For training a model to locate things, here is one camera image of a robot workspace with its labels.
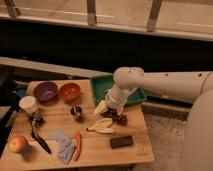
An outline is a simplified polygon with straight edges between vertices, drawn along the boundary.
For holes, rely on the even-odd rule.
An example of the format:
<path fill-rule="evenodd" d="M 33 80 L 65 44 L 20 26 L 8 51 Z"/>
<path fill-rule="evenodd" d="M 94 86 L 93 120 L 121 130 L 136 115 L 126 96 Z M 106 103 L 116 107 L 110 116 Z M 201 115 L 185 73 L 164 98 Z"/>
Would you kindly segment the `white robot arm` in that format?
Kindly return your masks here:
<path fill-rule="evenodd" d="M 140 67 L 120 67 L 113 81 L 95 114 L 108 108 L 121 113 L 138 88 L 189 103 L 178 171 L 213 171 L 213 71 L 145 72 Z"/>

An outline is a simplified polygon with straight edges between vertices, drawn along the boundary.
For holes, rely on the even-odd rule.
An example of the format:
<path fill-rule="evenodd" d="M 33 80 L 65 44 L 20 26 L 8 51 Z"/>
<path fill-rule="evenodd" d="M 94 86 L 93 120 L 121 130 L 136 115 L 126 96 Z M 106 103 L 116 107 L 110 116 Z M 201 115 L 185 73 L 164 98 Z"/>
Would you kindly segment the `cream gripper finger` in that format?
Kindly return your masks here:
<path fill-rule="evenodd" d="M 123 110 L 124 110 L 124 107 L 118 107 L 117 109 L 116 109 L 116 111 L 117 111 L 117 115 L 122 115 L 123 114 Z"/>
<path fill-rule="evenodd" d="M 95 115 L 102 114 L 108 110 L 107 103 L 104 100 L 101 100 L 100 103 L 96 106 L 94 110 Z"/>

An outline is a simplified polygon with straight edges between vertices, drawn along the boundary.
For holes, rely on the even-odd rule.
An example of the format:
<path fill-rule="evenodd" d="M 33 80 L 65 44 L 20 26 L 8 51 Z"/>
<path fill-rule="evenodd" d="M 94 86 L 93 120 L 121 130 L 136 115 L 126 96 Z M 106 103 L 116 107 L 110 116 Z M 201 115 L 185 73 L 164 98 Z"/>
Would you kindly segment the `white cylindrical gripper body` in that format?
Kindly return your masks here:
<path fill-rule="evenodd" d="M 127 103 L 128 97 L 135 91 L 135 88 L 125 89 L 114 84 L 105 95 L 105 102 L 111 109 L 121 109 Z"/>

